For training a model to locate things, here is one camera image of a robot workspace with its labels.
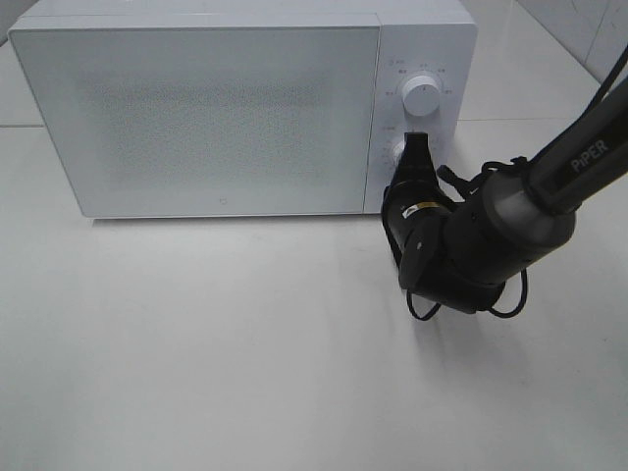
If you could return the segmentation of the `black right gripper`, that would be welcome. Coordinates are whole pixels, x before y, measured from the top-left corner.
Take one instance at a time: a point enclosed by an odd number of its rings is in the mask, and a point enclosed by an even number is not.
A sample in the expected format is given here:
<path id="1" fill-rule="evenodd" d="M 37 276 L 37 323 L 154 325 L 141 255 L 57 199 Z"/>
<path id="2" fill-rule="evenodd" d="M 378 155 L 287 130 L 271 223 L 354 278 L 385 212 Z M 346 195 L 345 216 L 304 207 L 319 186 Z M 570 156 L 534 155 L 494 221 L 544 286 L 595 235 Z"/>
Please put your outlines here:
<path id="1" fill-rule="evenodd" d="M 387 235 L 403 248 L 424 211 L 451 212 L 451 201 L 442 192 L 425 132 L 406 132 L 391 183 L 385 190 L 382 219 Z"/>

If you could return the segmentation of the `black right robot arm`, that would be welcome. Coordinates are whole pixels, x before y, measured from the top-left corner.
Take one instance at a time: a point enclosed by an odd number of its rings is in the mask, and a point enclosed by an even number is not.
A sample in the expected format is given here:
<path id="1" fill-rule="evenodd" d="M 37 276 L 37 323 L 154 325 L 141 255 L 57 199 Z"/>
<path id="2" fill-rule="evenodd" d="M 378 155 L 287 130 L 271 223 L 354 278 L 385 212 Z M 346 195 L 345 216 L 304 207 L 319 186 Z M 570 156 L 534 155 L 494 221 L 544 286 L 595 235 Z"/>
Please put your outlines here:
<path id="1" fill-rule="evenodd" d="M 381 220 L 407 299 L 495 313 L 510 278 L 572 237 L 580 205 L 627 171 L 626 64 L 535 157 L 488 161 L 471 180 L 434 165 L 425 133 L 405 136 Z"/>

